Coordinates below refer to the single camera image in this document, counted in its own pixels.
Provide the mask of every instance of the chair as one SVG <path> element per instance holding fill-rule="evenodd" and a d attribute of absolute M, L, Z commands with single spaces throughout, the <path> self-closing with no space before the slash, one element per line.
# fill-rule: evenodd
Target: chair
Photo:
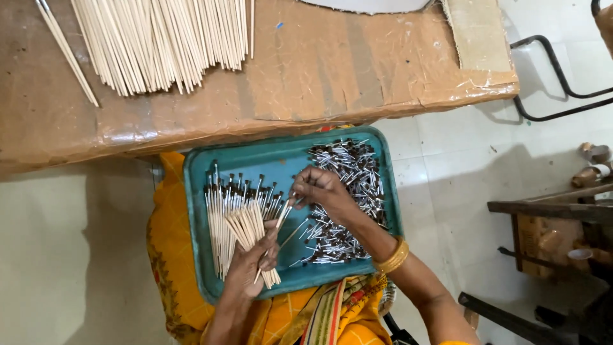
<path fill-rule="evenodd" d="M 596 21 L 596 26 L 600 30 L 600 34 L 604 40 L 604 43 L 607 45 L 607 48 L 609 49 L 609 51 L 612 53 L 612 56 L 613 56 L 613 5 L 601 10 L 600 0 L 592 0 L 592 15 L 594 17 L 594 20 Z M 568 85 L 568 81 L 566 80 L 566 77 L 564 76 L 562 67 L 560 66 L 560 63 L 558 62 L 558 59 L 555 56 L 554 49 L 551 46 L 551 43 L 549 42 L 549 40 L 545 36 L 535 35 L 535 36 L 528 37 L 520 41 L 517 41 L 511 44 L 511 50 L 517 49 L 519 47 L 523 47 L 524 45 L 531 44 L 534 41 L 539 41 L 543 45 L 543 48 L 545 48 L 545 51 L 547 52 L 547 56 L 549 57 L 549 61 L 551 62 L 551 65 L 554 67 L 555 74 L 558 77 L 558 80 L 560 81 L 560 85 L 562 86 L 562 89 L 564 90 L 564 94 L 566 94 L 566 96 L 573 97 L 573 98 L 587 99 L 587 98 L 593 98 L 593 97 L 597 97 L 597 96 L 601 96 L 601 95 L 605 95 L 607 93 L 613 92 L 613 88 L 608 88 L 605 90 L 589 93 L 587 95 L 578 94 L 572 91 L 571 87 Z M 534 121 L 534 122 L 543 122 L 543 121 L 549 121 L 555 118 L 560 118 L 560 117 L 571 115 L 571 114 L 576 114 L 578 112 L 583 112 L 586 110 L 602 107 L 607 104 L 611 104 L 613 103 L 613 98 L 605 99 L 604 101 L 594 102 L 591 104 L 587 104 L 585 106 L 565 110 L 563 112 L 559 112 L 559 113 L 547 115 L 547 116 L 542 116 L 542 117 L 534 117 L 534 116 L 529 115 L 528 112 L 525 110 L 524 105 L 522 104 L 522 100 L 519 97 L 519 95 L 513 98 L 513 103 L 515 103 L 517 112 L 521 116 L 525 117 L 527 120 Z"/>

